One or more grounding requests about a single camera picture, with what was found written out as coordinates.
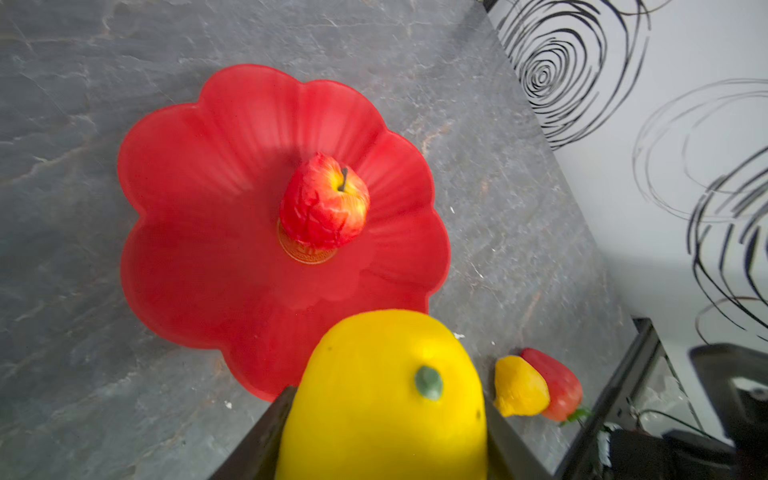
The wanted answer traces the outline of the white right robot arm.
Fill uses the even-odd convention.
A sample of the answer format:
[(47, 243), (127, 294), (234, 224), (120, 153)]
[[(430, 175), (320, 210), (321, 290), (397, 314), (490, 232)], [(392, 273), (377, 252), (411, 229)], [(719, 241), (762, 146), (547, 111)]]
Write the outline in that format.
[(732, 444), (670, 430), (610, 434), (614, 479), (765, 479), (767, 477), (767, 355), (732, 344), (690, 353), (709, 401)]

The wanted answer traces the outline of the yellow fake lemon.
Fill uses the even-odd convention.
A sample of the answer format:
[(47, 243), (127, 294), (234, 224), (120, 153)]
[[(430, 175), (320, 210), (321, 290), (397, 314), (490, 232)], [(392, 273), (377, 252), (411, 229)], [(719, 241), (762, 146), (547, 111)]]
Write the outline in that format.
[(278, 479), (484, 479), (482, 383), (438, 320), (358, 314), (313, 351), (286, 420)]

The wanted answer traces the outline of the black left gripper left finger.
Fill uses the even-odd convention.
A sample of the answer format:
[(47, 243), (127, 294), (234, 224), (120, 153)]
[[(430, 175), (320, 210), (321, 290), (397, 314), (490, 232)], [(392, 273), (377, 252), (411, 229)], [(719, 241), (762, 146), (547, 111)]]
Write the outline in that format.
[(281, 436), (297, 388), (286, 387), (268, 407), (210, 480), (273, 480)]

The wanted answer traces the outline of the small yellow fake pear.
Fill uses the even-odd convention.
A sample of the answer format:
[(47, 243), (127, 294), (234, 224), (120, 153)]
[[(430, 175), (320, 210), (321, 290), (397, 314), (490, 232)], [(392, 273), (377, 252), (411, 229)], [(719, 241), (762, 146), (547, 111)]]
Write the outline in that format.
[(494, 387), (494, 406), (503, 417), (537, 416), (550, 404), (545, 379), (520, 356), (496, 361)]

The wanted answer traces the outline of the red fake apple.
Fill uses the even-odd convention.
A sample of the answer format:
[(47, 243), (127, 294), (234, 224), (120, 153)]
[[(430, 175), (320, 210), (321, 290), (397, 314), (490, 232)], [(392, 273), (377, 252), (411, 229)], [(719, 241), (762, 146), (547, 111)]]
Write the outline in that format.
[(279, 221), (290, 240), (315, 250), (335, 250), (362, 233), (370, 205), (368, 187), (351, 167), (316, 153), (292, 175)]

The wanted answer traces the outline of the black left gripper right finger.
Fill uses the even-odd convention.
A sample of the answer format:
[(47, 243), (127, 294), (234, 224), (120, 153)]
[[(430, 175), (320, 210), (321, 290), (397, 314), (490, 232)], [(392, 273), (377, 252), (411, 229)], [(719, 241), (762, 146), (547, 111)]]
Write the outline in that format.
[(485, 398), (488, 433), (488, 478), (496, 480), (553, 480), (521, 437)]

